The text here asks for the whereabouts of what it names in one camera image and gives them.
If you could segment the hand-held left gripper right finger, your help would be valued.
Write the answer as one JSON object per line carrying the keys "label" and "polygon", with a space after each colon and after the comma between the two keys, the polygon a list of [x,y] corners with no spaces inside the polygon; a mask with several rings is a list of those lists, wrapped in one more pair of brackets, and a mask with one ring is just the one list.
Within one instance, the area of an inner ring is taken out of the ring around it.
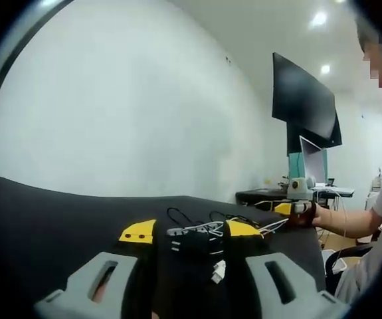
{"label": "hand-held left gripper right finger", "polygon": [[282,253],[268,253],[254,227],[226,220],[224,283],[231,318],[344,318],[349,307],[319,291]]}

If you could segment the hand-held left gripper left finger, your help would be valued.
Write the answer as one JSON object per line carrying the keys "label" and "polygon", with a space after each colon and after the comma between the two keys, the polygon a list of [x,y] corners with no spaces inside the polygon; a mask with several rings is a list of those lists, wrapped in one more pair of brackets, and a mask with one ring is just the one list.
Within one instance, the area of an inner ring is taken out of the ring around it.
{"label": "hand-held left gripper left finger", "polygon": [[154,219],[124,229],[113,249],[72,273],[63,290],[34,305],[41,318],[158,318]]}

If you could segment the person's right hand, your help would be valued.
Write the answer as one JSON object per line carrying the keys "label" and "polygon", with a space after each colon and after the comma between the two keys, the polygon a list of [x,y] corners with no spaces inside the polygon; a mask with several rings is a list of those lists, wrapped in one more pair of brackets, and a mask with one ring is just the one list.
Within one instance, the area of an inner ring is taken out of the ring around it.
{"label": "person's right hand", "polygon": [[308,219],[308,225],[325,229],[330,222],[330,213],[331,211],[329,209],[315,204],[312,207],[312,212],[310,218]]}

